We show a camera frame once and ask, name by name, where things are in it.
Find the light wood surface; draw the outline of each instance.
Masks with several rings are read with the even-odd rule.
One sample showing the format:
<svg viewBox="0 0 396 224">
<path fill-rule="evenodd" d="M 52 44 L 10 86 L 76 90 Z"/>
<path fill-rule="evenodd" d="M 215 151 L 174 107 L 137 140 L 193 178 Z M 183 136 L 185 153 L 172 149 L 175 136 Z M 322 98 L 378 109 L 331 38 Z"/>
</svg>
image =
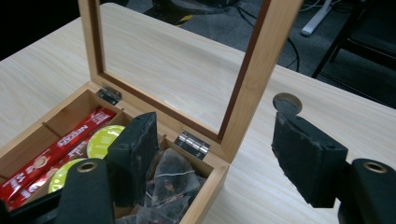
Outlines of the light wood surface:
<svg viewBox="0 0 396 224">
<path fill-rule="evenodd" d="M 102 10 L 103 14 L 119 12 L 121 19 L 125 12 L 113 5 L 104 5 Z M 104 26 L 117 28 L 109 22 Z M 228 50 L 231 60 L 242 62 L 243 52 Z M 219 57 L 228 55 L 225 51 Z M 80 20 L 0 62 L 0 80 L 3 147 L 89 81 Z M 221 83 L 232 86 L 228 81 L 232 82 L 224 79 Z M 395 110 L 277 66 L 204 223 L 338 223 L 338 204 L 334 209 L 311 208 L 278 166 L 271 150 L 276 115 L 272 99 L 280 92 L 300 98 L 300 115 L 348 147 L 348 161 L 369 158 L 395 168 Z"/>
</svg>

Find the chair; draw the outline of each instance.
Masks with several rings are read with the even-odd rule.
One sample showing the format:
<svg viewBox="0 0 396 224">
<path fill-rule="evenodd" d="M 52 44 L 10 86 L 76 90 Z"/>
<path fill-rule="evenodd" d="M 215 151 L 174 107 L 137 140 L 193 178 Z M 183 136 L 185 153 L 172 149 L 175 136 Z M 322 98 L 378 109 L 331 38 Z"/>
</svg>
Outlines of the chair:
<svg viewBox="0 0 396 224">
<path fill-rule="evenodd" d="M 333 63 L 340 49 L 396 70 L 396 1 L 362 0 L 320 61 L 317 78 L 327 61 Z"/>
</svg>

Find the wooden frame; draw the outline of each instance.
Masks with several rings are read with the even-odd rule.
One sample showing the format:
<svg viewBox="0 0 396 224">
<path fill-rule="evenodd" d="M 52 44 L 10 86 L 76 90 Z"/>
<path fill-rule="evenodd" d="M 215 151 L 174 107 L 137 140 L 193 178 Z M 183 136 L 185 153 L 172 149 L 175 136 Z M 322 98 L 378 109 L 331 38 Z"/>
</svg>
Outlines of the wooden frame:
<svg viewBox="0 0 396 224">
<path fill-rule="evenodd" d="M 149 104 L 152 109 L 163 112 L 167 115 L 166 119 L 170 117 L 176 120 L 172 122 L 177 122 L 177 126 L 181 126 L 181 129 L 192 129 L 194 133 L 198 133 L 200 137 L 211 143 L 212 153 L 231 163 L 262 98 L 302 1 L 267 0 L 263 2 L 218 133 L 214 133 L 199 121 L 188 118 L 155 97 L 140 91 L 133 84 L 119 81 L 111 76 L 105 69 L 99 1 L 78 0 L 78 3 L 92 81 L 115 88 L 123 95 L 131 93 L 142 102 Z M 161 115 L 159 120 L 167 122 Z"/>
</svg>

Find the black chair leg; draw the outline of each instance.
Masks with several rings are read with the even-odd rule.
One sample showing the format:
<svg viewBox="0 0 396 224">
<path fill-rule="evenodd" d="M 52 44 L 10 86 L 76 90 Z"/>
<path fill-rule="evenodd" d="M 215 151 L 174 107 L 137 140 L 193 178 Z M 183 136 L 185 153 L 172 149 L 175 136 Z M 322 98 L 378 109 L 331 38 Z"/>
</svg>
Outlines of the black chair leg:
<svg viewBox="0 0 396 224">
<path fill-rule="evenodd" d="M 332 45 L 329 47 L 329 49 L 327 50 L 326 54 L 323 56 L 322 60 L 320 61 L 317 69 L 315 69 L 314 74 L 311 76 L 312 78 L 317 78 L 321 69 L 324 67 L 324 65 L 326 64 L 326 62 L 329 60 L 330 56 L 332 56 L 332 53 L 334 52 L 334 50 L 337 48 L 337 38 L 335 39 L 334 42 L 332 42 Z"/>
<path fill-rule="evenodd" d="M 332 57 L 330 58 L 329 62 L 331 62 L 331 63 L 334 62 L 335 57 L 337 57 L 338 52 L 340 52 L 340 49 L 341 49 L 340 47 L 337 47 L 337 48 L 335 49 L 335 51 L 334 51 L 334 53 L 332 54 Z"/>
</svg>

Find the plastic wrapper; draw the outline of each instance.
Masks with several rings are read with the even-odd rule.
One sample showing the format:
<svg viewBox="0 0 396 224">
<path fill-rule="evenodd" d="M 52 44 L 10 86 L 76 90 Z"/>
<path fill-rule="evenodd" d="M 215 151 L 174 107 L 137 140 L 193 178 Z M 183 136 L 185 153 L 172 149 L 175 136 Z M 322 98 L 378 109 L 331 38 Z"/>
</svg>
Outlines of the plastic wrapper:
<svg viewBox="0 0 396 224">
<path fill-rule="evenodd" d="M 190 197 L 156 207 L 142 207 L 136 214 L 138 224 L 176 224 L 189 208 Z"/>
<path fill-rule="evenodd" d="M 115 224 L 136 224 L 136 215 L 129 215 L 126 217 L 120 217 L 116 220 Z"/>
<path fill-rule="evenodd" d="M 197 196 L 199 190 L 201 189 L 201 187 L 204 185 L 204 183 L 206 182 L 206 178 L 200 177 L 200 176 L 196 176 L 198 179 L 198 182 L 200 183 L 200 186 L 189 190 L 183 194 L 178 194 L 172 197 L 172 200 L 178 200 L 181 199 L 183 197 L 189 196 L 189 204 L 192 203 L 192 201 L 195 199 L 195 197 Z M 154 192 L 155 189 L 155 183 L 154 180 L 150 180 L 148 182 L 148 186 L 147 186 L 147 191 L 146 191 L 146 199 L 145 199 L 145 207 L 151 207 L 153 206 L 152 204 L 152 194 Z"/>
<path fill-rule="evenodd" d="M 155 170 L 154 184 L 152 205 L 174 201 L 179 195 L 201 186 L 190 163 L 172 148 L 163 153 Z"/>
</svg>

